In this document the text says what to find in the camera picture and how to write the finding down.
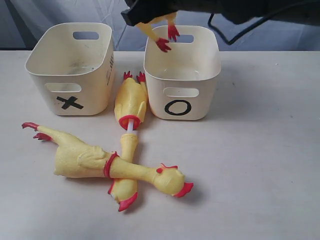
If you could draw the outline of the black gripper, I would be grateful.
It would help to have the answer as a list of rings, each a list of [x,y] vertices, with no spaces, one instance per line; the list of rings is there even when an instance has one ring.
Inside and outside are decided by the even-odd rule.
[[[221,14],[236,25],[271,14],[274,21],[320,25],[318,0],[127,0],[126,4],[121,15],[128,26],[177,11]]]

